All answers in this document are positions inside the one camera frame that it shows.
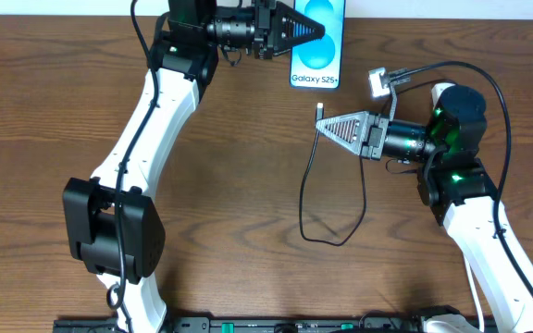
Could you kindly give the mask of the blue screen smartphone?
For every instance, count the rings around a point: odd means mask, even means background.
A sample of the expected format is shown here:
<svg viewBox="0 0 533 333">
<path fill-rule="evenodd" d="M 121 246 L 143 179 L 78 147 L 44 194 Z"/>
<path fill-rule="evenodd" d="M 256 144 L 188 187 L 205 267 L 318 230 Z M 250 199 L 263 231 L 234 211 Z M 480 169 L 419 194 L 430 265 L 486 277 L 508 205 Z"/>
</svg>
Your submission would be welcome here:
<svg viewBox="0 0 533 333">
<path fill-rule="evenodd" d="M 293 8 L 325 27 L 321 39 L 291 51 L 290 85 L 298 89 L 335 90 L 341 81 L 345 0 L 295 0 Z"/>
</svg>

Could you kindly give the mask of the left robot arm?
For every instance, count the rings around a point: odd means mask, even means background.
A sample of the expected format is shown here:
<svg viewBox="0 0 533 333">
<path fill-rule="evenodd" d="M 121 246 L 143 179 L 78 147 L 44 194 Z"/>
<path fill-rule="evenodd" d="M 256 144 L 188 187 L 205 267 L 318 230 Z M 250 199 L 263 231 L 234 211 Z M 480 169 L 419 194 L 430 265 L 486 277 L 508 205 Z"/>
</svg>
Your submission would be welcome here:
<svg viewBox="0 0 533 333">
<path fill-rule="evenodd" d="M 158 332 L 167 323 L 155 279 L 166 241 L 155 196 L 219 59 L 231 52 L 270 59 L 324 34 L 322 24 L 280 1 L 172 1 L 157 19 L 143 43 L 147 71 L 129 122 L 92 175 L 70 179 L 62 193 L 70 254 L 104 284 L 117 313 L 112 331 Z"/>
</svg>

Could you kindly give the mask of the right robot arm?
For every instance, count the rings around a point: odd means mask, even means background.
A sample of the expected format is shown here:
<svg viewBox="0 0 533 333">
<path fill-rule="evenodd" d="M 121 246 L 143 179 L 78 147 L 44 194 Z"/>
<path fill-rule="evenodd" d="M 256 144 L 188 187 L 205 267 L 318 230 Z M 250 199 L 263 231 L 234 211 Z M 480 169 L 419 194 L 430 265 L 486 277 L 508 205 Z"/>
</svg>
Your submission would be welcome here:
<svg viewBox="0 0 533 333">
<path fill-rule="evenodd" d="M 477 156 L 487 128 L 485 99 L 453 83 L 431 93 L 426 125 L 369 111 L 325 117 L 318 104 L 316 133 L 363 159 L 417 163 L 420 199 L 468 262 L 497 330 L 533 332 L 533 265 Z"/>
</svg>

